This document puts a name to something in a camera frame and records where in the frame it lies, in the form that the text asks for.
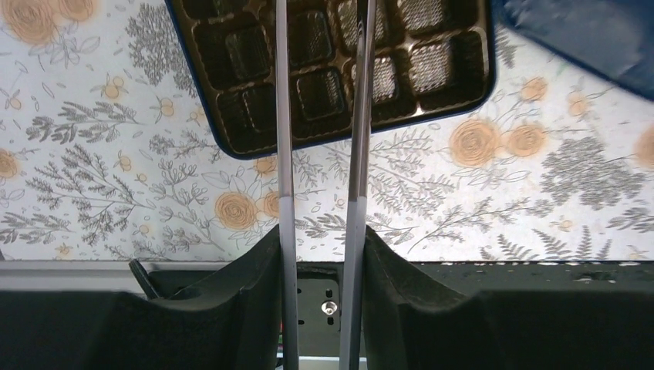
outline chocolate box tray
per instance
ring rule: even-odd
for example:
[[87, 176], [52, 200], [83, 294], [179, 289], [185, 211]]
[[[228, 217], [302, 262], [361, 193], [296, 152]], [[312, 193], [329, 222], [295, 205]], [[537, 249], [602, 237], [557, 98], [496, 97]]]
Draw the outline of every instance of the chocolate box tray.
[[[373, 132], [465, 113], [495, 81], [490, 0], [377, 0]], [[275, 3], [167, 0], [216, 142], [276, 152]], [[288, 0], [294, 148], [351, 136], [355, 0]]]

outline floral paper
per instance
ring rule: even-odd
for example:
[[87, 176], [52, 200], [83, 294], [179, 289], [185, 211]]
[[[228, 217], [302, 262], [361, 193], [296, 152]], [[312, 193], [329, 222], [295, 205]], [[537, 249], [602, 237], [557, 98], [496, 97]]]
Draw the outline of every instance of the floral paper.
[[[163, 0], [0, 10], [2, 258], [229, 261], [277, 224], [275, 158], [217, 148]], [[411, 261], [652, 258], [652, 103], [504, 29], [497, 59], [481, 108], [373, 135], [369, 225]], [[300, 260], [342, 260], [349, 151], [294, 152]]]

